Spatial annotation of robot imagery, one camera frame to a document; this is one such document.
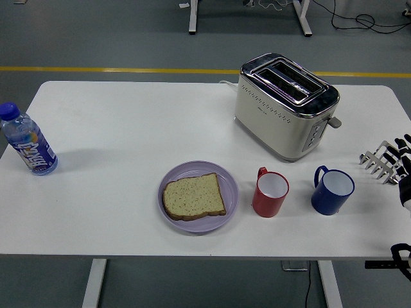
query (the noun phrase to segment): yellow floor line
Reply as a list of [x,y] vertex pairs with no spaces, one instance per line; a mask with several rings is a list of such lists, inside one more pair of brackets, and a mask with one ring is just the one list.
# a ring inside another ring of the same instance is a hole
[[[76,73],[162,73],[162,74],[238,74],[238,69],[139,69],[122,67],[36,67],[0,66],[3,72],[76,72]],[[317,76],[411,78],[411,73],[313,72]]]

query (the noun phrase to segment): bottle cap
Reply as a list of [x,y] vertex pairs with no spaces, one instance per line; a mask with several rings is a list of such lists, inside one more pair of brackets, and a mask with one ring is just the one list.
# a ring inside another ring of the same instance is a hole
[[20,110],[15,103],[8,102],[0,105],[0,119],[10,121],[19,115]]

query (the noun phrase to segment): bread slice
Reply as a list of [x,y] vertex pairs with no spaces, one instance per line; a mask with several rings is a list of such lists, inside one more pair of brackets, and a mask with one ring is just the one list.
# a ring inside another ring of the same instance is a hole
[[174,220],[191,221],[226,214],[216,173],[168,183],[162,201],[167,214]]

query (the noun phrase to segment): mug handle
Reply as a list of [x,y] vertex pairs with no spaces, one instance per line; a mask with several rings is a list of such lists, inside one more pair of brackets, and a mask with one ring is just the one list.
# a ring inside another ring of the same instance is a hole
[[265,175],[266,173],[268,173],[266,167],[261,167],[261,168],[259,168],[259,169],[258,169],[257,178],[259,178],[261,175]]
[[320,166],[317,168],[317,170],[315,170],[315,174],[314,174],[314,186],[315,187],[317,187],[319,184],[319,176],[320,176],[321,170],[323,170],[324,173],[328,172],[328,169],[326,166]]

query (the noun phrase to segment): plate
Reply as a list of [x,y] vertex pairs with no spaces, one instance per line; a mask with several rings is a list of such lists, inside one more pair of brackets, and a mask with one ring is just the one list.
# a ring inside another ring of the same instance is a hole
[[[172,220],[166,213],[162,204],[162,192],[167,183],[177,181],[181,178],[202,176],[208,173],[216,173],[221,195],[224,201],[226,214],[224,216],[206,216],[193,221]],[[164,217],[177,228],[188,232],[208,232],[224,225],[234,215],[238,206],[238,186],[235,179],[223,167],[212,162],[196,160],[185,162],[170,170],[162,179],[159,187],[159,207]]]

